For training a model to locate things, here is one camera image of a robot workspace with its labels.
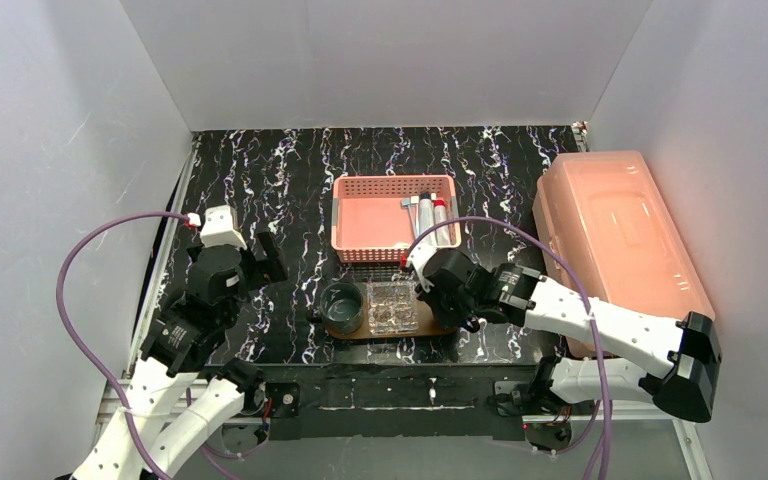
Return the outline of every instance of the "white bracket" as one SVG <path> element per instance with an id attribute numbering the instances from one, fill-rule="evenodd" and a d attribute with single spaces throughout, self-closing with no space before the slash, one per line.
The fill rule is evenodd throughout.
<path id="1" fill-rule="evenodd" d="M 428 263 L 428 260 L 437 253 L 437 250 L 438 247 L 436 245 L 420 243 L 414 247 L 413 251 L 411 251 L 411 254 L 408 256 L 406 265 L 414 269 L 416 277 L 419 279 L 419 284 L 422 285 L 422 289 L 426 292 L 430 291 L 434 284 L 425 278 L 422 271 L 425 269 L 425 264 Z"/>
<path id="2" fill-rule="evenodd" d="M 526 313 L 525 326 L 593 342 L 590 317 L 578 293 L 543 277 L 531 301 L 535 306 Z M 684 334 L 676 326 L 678 319 L 645 315 L 595 297 L 590 302 L 606 352 L 628 359 L 657 378 L 664 378 L 673 369 L 669 355 L 679 350 Z"/>
<path id="3" fill-rule="evenodd" d="M 166 376 L 167 368 L 153 358 L 138 360 L 126 390 L 134 424 L 146 448 L 154 444 L 175 402 L 198 377 L 198 373 L 179 373 L 170 378 Z M 139 478 L 142 468 L 143 460 L 131 439 L 124 410 L 119 408 L 72 476 L 78 480 L 130 480 Z"/>
<path id="4" fill-rule="evenodd" d="M 233 245 L 237 248 L 248 248 L 237 226 L 236 210 L 228 205 L 208 208 L 204 217 L 204 227 L 199 238 L 205 247 Z"/>
<path id="5" fill-rule="evenodd" d="M 157 437 L 151 458 L 174 477 L 216 429 L 243 409 L 244 402 L 245 394 L 237 391 L 236 384 L 211 380 L 207 390 Z"/>
<path id="6" fill-rule="evenodd" d="M 638 386 L 646 372 L 624 358 L 605 360 L 605 373 L 612 400 L 652 403 L 652 395 Z M 552 371 L 552 393 L 561 400 L 576 404 L 602 398 L 599 365 L 595 360 L 561 359 Z"/>

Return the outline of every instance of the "transparent container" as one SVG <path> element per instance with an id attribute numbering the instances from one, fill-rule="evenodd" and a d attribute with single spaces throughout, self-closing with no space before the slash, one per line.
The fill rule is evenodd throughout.
<path id="1" fill-rule="evenodd" d="M 537 181 L 533 206 L 540 240 L 563 258 L 592 297 L 650 315 L 714 318 L 652 175 L 638 152 L 558 155 Z M 544 254 L 548 275 L 573 288 Z M 587 357 L 590 344 L 568 339 Z"/>

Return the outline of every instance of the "wire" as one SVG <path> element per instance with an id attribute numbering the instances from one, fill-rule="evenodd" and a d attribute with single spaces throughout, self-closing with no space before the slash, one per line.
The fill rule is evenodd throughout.
<path id="1" fill-rule="evenodd" d="M 88 347 L 87 344 L 84 343 L 84 341 L 81 339 L 81 336 L 78 335 L 77 330 L 75 330 L 75 326 L 72 325 L 72 321 L 69 319 L 69 315 L 66 313 L 66 303 L 63 301 L 63 286 L 66 283 L 66 274 L 69 272 L 69 267 L 72 265 L 72 261 L 75 260 L 75 257 L 78 256 L 78 253 L 95 237 L 117 225 L 121 225 L 132 220 L 150 217 L 167 217 L 181 220 L 182 222 L 185 222 L 185 224 L 189 223 L 189 218 L 186 215 L 173 212 L 137 213 L 113 220 L 112 222 L 105 223 L 81 239 L 81 241 L 79 241 L 78 244 L 72 248 L 69 254 L 66 255 L 66 259 L 63 261 L 63 265 L 60 267 L 60 273 L 57 275 L 57 287 L 55 288 L 54 293 L 55 299 L 57 301 L 57 313 L 60 314 L 60 320 L 63 322 L 63 327 L 66 329 L 66 333 L 69 334 L 69 337 L 73 342 L 75 342 L 75 345 L 78 347 L 81 353 L 87 357 L 90 363 L 92 363 L 95 368 L 101 372 L 102 375 L 104 375 L 104 378 L 107 379 L 107 383 L 110 384 L 110 386 L 116 392 L 116 396 L 119 397 L 119 401 L 122 402 L 122 406 L 126 409 L 131 408 L 131 403 L 128 401 L 128 396 L 125 395 L 125 390 L 121 385 L 119 385 L 119 379 L 116 378 L 116 376 L 113 375 L 113 372 L 104 366 L 104 363 L 102 363 L 96 354 L 90 350 L 90 347 Z M 151 471 L 154 472 L 154 474 L 157 475 L 157 477 L 161 480 L 171 480 L 171 477 L 167 475 L 166 472 L 161 470 L 157 463 L 152 460 L 151 455 L 149 455 L 149 452 L 143 444 L 143 441 L 140 439 L 139 432 L 137 432 L 137 426 L 134 424 L 134 416 L 131 415 L 131 413 L 127 410 L 125 411 L 125 423 L 128 425 L 128 432 L 130 432 L 131 438 L 134 440 L 134 445 L 137 447 L 137 452 L 139 452 L 140 457 L 142 457 L 146 465 L 148 465 L 149 468 L 151 468 Z"/>
<path id="2" fill-rule="evenodd" d="M 524 231 L 520 230 L 519 228 L 503 222 L 501 220 L 496 220 L 495 218 L 489 218 L 489 217 L 476 217 L 476 216 L 467 216 L 467 217 L 460 217 L 460 218 L 451 218 L 445 221 L 442 221 L 436 225 L 432 225 L 427 230 L 422 232 L 416 239 L 414 239 L 413 243 L 408 247 L 408 250 L 406 252 L 406 256 L 410 257 L 411 252 L 414 248 L 416 248 L 417 245 L 419 245 L 419 242 L 422 241 L 423 238 L 425 238 L 427 235 L 431 234 L 435 230 L 437 230 L 440 227 L 444 227 L 446 225 L 451 225 L 454 223 L 461 223 L 461 222 L 485 222 L 485 223 L 492 223 L 493 225 L 502 227 L 504 229 L 510 230 L 511 232 L 516 233 L 523 239 L 527 240 L 529 243 L 533 244 L 534 246 L 538 247 L 540 250 L 542 250 L 544 253 L 549 255 L 554 261 L 558 262 L 558 264 L 563 268 L 567 274 L 569 274 L 570 279 L 572 279 L 573 284 L 575 285 L 576 290 L 578 290 L 578 293 L 581 295 L 581 303 L 584 304 L 584 309 L 587 311 L 587 314 L 590 315 L 590 331 L 593 333 L 593 345 L 596 347 L 596 365 L 599 367 L 599 383 L 602 387 L 602 404 L 605 406 L 605 414 L 604 414 L 604 427 L 602 430 L 602 437 L 600 439 L 600 442 L 597 444 L 597 449 L 602 449 L 602 463 L 599 466 L 599 479 L 605 480 L 608 476 L 608 464 L 611 456 L 611 410 L 612 410 L 612 404 L 611 404 L 611 396 L 610 392 L 608 390 L 608 377 L 606 375 L 605 370 L 605 352 L 602 349 L 602 340 L 599 338 L 599 327 L 596 325 L 596 317 L 593 315 L 593 309 L 592 305 L 590 304 L 590 297 L 587 296 L 587 291 L 584 288 L 584 285 L 581 283 L 581 280 L 579 280 L 578 276 L 575 274 L 575 272 L 572 270 L 572 268 L 562 259 L 558 256 L 555 252 L 552 251 L 551 248 L 547 247 L 545 244 L 537 240 L 536 238 L 532 237 L 531 235 L 525 233 Z M 585 429 L 586 432 L 590 431 L 590 425 L 588 425 L 588 428 Z"/>

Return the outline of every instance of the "gray floor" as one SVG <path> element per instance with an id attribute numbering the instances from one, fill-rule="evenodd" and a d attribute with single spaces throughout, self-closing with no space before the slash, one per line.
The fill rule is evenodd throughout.
<path id="1" fill-rule="evenodd" d="M 583 424 L 574 427 L 580 429 Z M 611 479 L 690 478 L 672 422 L 614 422 L 613 430 Z M 554 461 L 523 451 L 527 448 L 524 442 L 499 444 L 475 437 L 353 437 L 272 442 L 243 462 L 220 462 L 245 480 L 581 478 L 600 433 L 601 429 L 594 428 L 577 450 Z M 241 438 L 253 441 L 248 433 Z M 209 480 L 222 476 L 197 454 L 175 478 Z"/>

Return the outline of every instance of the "wooden tray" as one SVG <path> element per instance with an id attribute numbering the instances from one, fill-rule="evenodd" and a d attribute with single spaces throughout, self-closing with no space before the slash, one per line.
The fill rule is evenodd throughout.
<path id="1" fill-rule="evenodd" d="M 377 338 L 434 337 L 440 335 L 448 335 L 458 331 L 457 328 L 442 328 L 440 324 L 434 320 L 434 316 L 431 314 L 431 307 L 429 307 L 425 302 L 420 302 L 414 298 L 413 301 L 416 304 L 416 311 L 417 315 L 419 316 L 419 327 L 415 331 L 403 333 L 373 334 L 369 329 L 369 306 L 366 300 L 366 285 L 366 283 L 355 283 L 355 286 L 358 287 L 361 295 L 363 296 L 363 307 L 361 307 L 363 321 L 361 322 L 360 327 L 348 335 L 341 335 L 332 331 L 326 326 L 325 331 L 328 332 L 329 335 L 340 340 L 374 340 Z"/>

